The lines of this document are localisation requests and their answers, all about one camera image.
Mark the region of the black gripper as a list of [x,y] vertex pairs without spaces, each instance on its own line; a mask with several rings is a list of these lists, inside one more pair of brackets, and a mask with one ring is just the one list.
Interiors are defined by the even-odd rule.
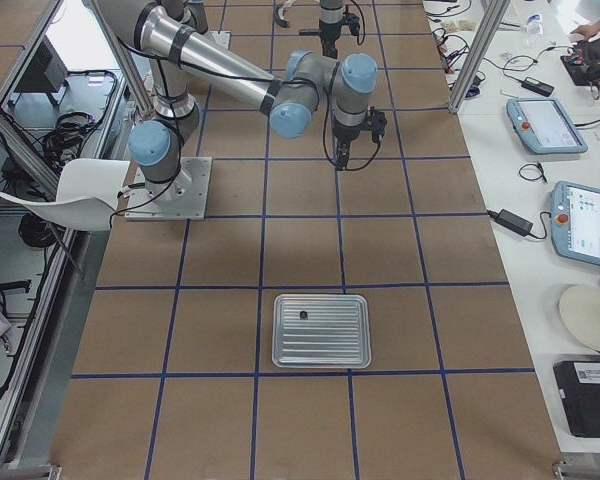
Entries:
[[325,57],[337,57],[338,49],[336,47],[336,41],[332,38],[322,37],[321,38],[322,55]]
[[346,170],[350,158],[351,143],[353,139],[350,135],[335,135],[335,169]]

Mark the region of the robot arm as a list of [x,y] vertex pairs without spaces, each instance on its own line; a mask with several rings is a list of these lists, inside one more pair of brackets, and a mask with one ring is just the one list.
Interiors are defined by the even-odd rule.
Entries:
[[349,11],[343,0],[319,0],[320,18],[318,36],[321,41],[322,55],[336,59],[338,49],[336,42],[346,26],[350,33],[358,38],[360,35],[360,17]]
[[201,78],[258,109],[280,137],[303,135],[326,100],[325,123],[335,141],[328,160],[338,171],[349,170],[351,145],[361,132],[370,132],[376,146],[382,144],[386,118],[369,103],[378,66],[367,54],[339,60],[335,55],[295,50],[284,77],[277,77],[209,38],[201,15],[181,3],[99,1],[96,6],[123,46],[158,65]]

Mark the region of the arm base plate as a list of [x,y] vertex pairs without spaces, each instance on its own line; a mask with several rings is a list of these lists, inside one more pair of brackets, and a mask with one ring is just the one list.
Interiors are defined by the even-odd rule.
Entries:
[[213,159],[211,157],[182,157],[181,171],[163,193],[166,185],[146,182],[140,168],[136,169],[136,183],[141,188],[129,194],[128,221],[203,220],[205,217]]
[[217,45],[228,49],[231,41],[231,32],[226,30],[208,31],[206,36]]

